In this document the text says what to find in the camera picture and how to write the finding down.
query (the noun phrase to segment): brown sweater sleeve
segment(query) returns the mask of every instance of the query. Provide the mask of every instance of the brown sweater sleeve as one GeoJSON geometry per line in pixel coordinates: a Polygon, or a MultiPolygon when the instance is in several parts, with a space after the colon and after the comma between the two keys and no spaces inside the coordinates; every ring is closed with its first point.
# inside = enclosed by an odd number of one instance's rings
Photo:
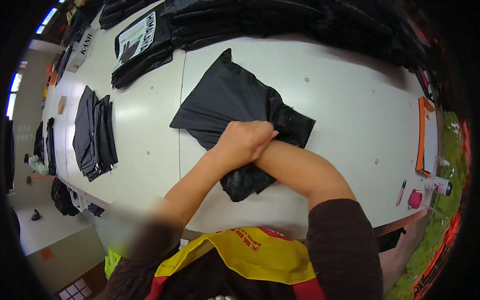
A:
{"type": "Polygon", "coordinates": [[[308,252],[327,300],[382,299],[373,229],[358,202],[335,199],[309,213],[308,252]]]}

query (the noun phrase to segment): himalaya label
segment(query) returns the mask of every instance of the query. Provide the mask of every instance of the himalaya label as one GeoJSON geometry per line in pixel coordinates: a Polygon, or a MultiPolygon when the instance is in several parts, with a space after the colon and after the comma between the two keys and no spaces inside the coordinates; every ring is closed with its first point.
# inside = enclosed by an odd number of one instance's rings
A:
{"type": "Polygon", "coordinates": [[[112,71],[115,71],[129,59],[139,55],[150,46],[155,35],[155,27],[155,11],[152,11],[118,36],[120,51],[112,71]]]}

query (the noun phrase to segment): red apron strap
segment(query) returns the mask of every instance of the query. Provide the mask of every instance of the red apron strap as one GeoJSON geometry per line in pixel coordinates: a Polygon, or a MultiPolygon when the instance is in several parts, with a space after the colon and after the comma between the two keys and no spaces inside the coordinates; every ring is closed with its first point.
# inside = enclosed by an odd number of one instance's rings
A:
{"type": "Polygon", "coordinates": [[[317,278],[292,285],[297,300],[325,300],[324,292],[317,278]]]}
{"type": "Polygon", "coordinates": [[[147,295],[145,300],[158,300],[163,290],[163,284],[168,277],[169,276],[153,277],[150,294],[147,295]]]}

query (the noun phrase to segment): brown sweater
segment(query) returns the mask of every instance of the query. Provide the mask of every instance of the brown sweater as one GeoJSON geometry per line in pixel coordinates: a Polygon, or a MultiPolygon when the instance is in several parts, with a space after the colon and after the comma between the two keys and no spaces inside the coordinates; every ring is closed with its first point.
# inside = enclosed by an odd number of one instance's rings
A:
{"type": "MultiPolygon", "coordinates": [[[[164,233],[151,239],[163,236],[164,233]]],[[[310,261],[327,300],[382,299],[377,244],[357,202],[336,199],[313,208],[309,213],[307,240],[310,261]]],[[[156,269],[177,249],[150,261],[122,258],[108,282],[107,299],[143,300],[150,292],[156,269]]],[[[165,282],[160,299],[205,300],[217,295],[231,295],[237,300],[295,299],[289,285],[245,279],[228,269],[215,248],[173,274],[165,282]]]]}

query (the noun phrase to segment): fluorescent light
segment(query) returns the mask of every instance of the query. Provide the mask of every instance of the fluorescent light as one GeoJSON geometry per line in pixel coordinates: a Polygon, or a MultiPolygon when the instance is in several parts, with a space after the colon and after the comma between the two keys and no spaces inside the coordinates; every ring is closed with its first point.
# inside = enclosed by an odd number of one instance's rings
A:
{"type": "Polygon", "coordinates": [[[42,25],[47,25],[50,21],[50,19],[53,17],[53,15],[57,12],[56,8],[52,8],[49,12],[48,15],[43,19],[42,25]]]}
{"type": "Polygon", "coordinates": [[[45,25],[40,25],[37,30],[35,31],[36,34],[42,34],[43,29],[45,29],[45,25]]]}
{"type": "Polygon", "coordinates": [[[13,106],[15,105],[15,97],[17,97],[17,94],[10,94],[10,98],[8,99],[6,116],[10,121],[12,120],[12,116],[13,116],[13,106]]]}
{"type": "Polygon", "coordinates": [[[21,80],[22,80],[22,75],[19,73],[16,73],[15,77],[13,78],[12,86],[10,87],[11,92],[18,91],[18,87],[20,86],[21,80]]]}

